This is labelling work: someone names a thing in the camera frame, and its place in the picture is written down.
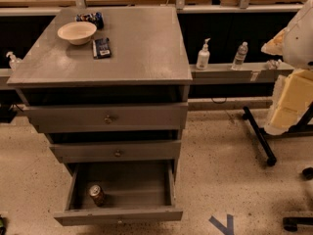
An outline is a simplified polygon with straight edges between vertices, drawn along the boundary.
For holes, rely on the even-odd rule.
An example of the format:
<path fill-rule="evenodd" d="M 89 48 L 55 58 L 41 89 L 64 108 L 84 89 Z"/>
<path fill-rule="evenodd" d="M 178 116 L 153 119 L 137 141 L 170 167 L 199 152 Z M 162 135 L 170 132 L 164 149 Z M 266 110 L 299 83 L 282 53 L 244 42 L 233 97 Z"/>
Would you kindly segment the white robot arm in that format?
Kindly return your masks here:
<path fill-rule="evenodd" d="M 307 0 L 261 51 L 281 55 L 293 67 L 288 76 L 278 76 L 264 125 L 266 133 L 281 135 L 299 123 L 313 102 L 313 0 Z"/>

